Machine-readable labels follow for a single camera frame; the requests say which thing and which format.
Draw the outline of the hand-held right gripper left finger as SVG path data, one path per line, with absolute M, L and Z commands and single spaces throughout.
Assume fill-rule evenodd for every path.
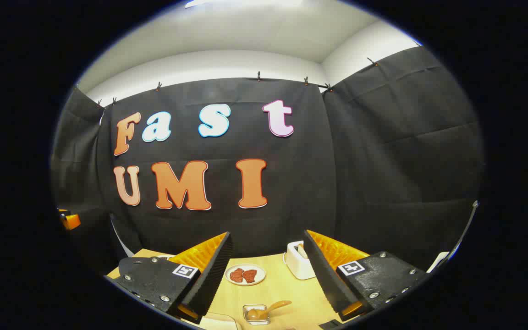
M 207 314 L 233 252 L 224 232 L 174 257 L 131 257 L 119 262 L 117 284 L 173 317 L 199 324 Z

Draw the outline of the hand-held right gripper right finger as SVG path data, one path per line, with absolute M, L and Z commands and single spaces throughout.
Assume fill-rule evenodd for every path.
M 365 253 L 311 230 L 304 231 L 303 246 L 325 298 L 342 321 L 392 304 L 428 275 L 393 253 Z

